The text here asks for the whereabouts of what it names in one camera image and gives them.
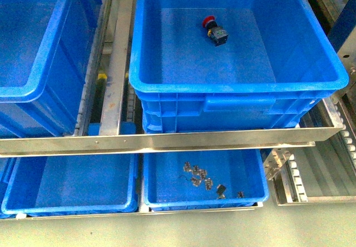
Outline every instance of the floor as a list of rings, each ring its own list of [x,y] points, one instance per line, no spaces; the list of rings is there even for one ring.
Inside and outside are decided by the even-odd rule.
[[[254,211],[1,221],[0,243],[2,247],[356,246],[355,220],[356,204],[278,207],[272,192],[264,207]]]

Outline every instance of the blue plastic bin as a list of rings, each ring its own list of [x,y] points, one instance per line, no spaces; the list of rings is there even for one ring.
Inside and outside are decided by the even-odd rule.
[[[130,82],[161,133],[293,127],[348,75],[306,0],[137,0]]]
[[[15,165],[15,162],[16,162],[15,158],[0,159],[0,201],[4,199],[5,192],[9,184],[9,179],[11,177],[11,173]],[[0,219],[11,218],[11,217],[14,216],[6,215],[0,212]]]
[[[0,137],[74,132],[101,0],[0,0]]]
[[[121,129],[136,130],[132,123]],[[30,216],[133,212],[137,171],[133,154],[17,159],[1,210]]]
[[[193,186],[185,162],[207,171],[211,190]],[[217,199],[217,186],[226,187],[226,199]],[[269,196],[258,150],[164,152],[144,156],[144,199],[154,211],[251,206]]]

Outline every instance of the yellow component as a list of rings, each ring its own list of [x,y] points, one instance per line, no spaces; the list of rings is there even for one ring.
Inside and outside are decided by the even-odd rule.
[[[99,73],[98,74],[98,79],[107,79],[107,76],[105,73]]]

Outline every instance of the shelf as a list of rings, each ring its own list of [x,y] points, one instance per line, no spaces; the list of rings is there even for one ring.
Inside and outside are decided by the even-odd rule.
[[[267,153],[264,166],[268,179],[273,179],[284,172],[293,156],[290,148],[313,147],[327,140],[340,130],[345,129],[343,120],[331,99],[320,101],[292,129],[259,129],[244,131],[197,132],[181,134],[136,134],[119,135],[122,121],[142,122],[137,117],[139,111],[136,96],[128,84],[127,71],[131,53],[131,41],[135,0],[119,0],[118,15],[113,43],[104,49],[105,33],[110,15],[112,0],[103,0],[98,28],[90,55],[81,107],[77,118],[76,132],[69,137],[51,137],[37,139],[1,139],[0,158],[88,155],[88,154],[128,154],[168,151],[207,151],[237,149],[273,149]],[[85,136],[90,123],[91,109],[95,94],[95,81],[103,51],[111,53],[107,71],[107,85],[102,109],[99,136]],[[143,189],[139,187],[142,198]],[[140,200],[136,213],[69,215],[49,217],[28,217],[18,215],[16,219],[58,219],[96,216],[126,216],[173,214],[185,212],[241,211],[254,210],[263,206],[256,202],[254,206],[240,208],[221,208],[184,211],[153,212]]]
[[[343,101],[337,109],[341,132],[312,148],[288,149],[290,159],[273,177],[278,205],[356,202],[355,127]]]

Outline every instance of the small metal part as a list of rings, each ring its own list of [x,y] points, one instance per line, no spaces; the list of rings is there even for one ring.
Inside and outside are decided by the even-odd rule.
[[[245,197],[245,194],[243,191],[239,191],[238,192],[238,198],[244,198]]]
[[[193,166],[193,170],[192,170],[193,175],[195,176],[199,176],[199,167],[197,165]]]
[[[189,162],[185,162],[184,163],[183,170],[184,170],[184,172],[191,172],[192,171]]]
[[[199,169],[199,175],[202,180],[206,179],[207,171],[205,169]]]
[[[225,192],[225,190],[226,190],[226,187],[225,187],[224,185],[222,185],[222,184],[219,184],[219,185],[216,187],[216,189],[217,189],[216,193],[217,193],[217,194],[219,195],[219,197],[220,197],[221,195],[224,194],[224,192]]]
[[[192,177],[190,181],[193,183],[194,186],[199,187],[201,183],[201,179],[197,179],[196,177]]]
[[[211,190],[212,189],[212,179],[211,178],[205,179],[204,182],[205,182],[205,189]]]

